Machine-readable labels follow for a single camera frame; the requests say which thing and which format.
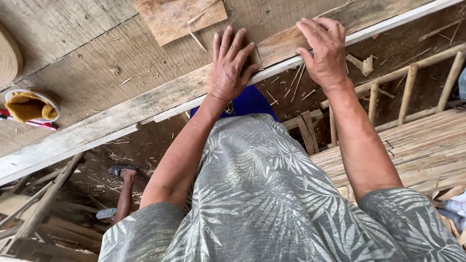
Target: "person's left hand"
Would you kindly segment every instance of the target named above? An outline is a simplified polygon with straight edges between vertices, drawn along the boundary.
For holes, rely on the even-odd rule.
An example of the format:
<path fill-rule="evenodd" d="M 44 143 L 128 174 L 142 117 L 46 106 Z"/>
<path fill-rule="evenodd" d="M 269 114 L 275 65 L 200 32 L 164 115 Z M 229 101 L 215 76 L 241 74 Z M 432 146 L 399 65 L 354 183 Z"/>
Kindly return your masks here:
<path fill-rule="evenodd" d="M 250 65 L 241 76 L 241 69 L 247 57 L 254 50 L 254 42 L 251 42 L 243 49 L 241 44 L 246 35 L 246 29 L 241 29 L 236 34 L 233 43 L 231 36 L 233 27 L 228 26 L 222 39 L 219 34 L 215 34 L 213 40 L 213 64 L 210 74 L 210 89 L 208 94 L 215 96 L 225 103 L 230 103 L 246 87 L 252 73 L 257 71 L 257 64 Z"/>

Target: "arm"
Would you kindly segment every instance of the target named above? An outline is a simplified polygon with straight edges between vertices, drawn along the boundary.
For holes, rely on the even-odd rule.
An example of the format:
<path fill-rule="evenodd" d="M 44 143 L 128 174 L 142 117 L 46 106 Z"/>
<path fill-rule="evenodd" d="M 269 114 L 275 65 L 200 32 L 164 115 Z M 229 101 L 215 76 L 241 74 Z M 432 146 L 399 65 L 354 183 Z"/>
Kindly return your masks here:
<path fill-rule="evenodd" d="M 207 96 L 158 164 L 144 189 L 140 208 L 158 202 L 171 202 L 184 208 L 210 131 L 226 105 L 241 93 L 251 74 L 257 70 L 257 65 L 251 65 L 240 76 L 247 56 L 254 49 L 254 43 L 240 50 L 246 35 L 246 30 L 241 29 L 230 46 L 232 34 L 231 26 L 225 30 L 222 39 L 219 34 L 215 34 Z"/>
<path fill-rule="evenodd" d="M 356 200 L 373 190 L 403 187 L 346 73 L 344 27 L 328 18 L 303 19 L 296 25 L 314 49 L 314 55 L 306 48 L 296 52 L 330 101 L 343 165 Z"/>

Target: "gray shirt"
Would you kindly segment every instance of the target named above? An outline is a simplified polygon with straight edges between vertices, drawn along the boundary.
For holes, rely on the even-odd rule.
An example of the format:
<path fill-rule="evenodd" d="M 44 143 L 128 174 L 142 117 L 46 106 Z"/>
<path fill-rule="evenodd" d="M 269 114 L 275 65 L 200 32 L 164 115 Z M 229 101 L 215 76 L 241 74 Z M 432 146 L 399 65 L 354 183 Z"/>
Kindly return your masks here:
<path fill-rule="evenodd" d="M 216 123 L 188 206 L 134 212 L 99 261 L 466 261 L 425 196 L 377 190 L 356 207 L 266 114 Z"/>

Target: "blue pants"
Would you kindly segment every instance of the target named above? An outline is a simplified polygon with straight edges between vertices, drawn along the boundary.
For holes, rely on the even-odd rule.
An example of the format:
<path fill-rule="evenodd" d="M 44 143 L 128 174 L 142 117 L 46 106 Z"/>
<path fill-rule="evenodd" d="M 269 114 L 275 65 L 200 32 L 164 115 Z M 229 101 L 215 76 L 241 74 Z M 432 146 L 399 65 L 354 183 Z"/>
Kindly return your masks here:
<path fill-rule="evenodd" d="M 198 109 L 199 107 L 191 109 L 190 117 L 194 116 Z M 220 118 L 265 113 L 271 115 L 275 121 L 280 123 L 267 99 L 259 92 L 255 85 L 247 86 L 237 98 L 233 99 L 233 111 L 234 115 L 223 112 Z"/>

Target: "black sandal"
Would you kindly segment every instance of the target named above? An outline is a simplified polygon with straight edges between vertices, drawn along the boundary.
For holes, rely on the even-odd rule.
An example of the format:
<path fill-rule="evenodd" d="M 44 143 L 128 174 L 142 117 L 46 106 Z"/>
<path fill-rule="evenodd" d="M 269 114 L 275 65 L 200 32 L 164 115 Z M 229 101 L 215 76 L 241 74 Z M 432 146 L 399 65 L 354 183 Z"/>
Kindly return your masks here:
<path fill-rule="evenodd" d="M 135 171 L 138 171 L 139 168 L 137 167 L 134 167 L 134 166 L 126 166 L 126 165 L 112 165 L 110 167 L 110 174 L 114 175 L 114 176 L 120 176 L 120 170 L 122 169 L 131 169 L 131 170 L 135 170 Z"/>

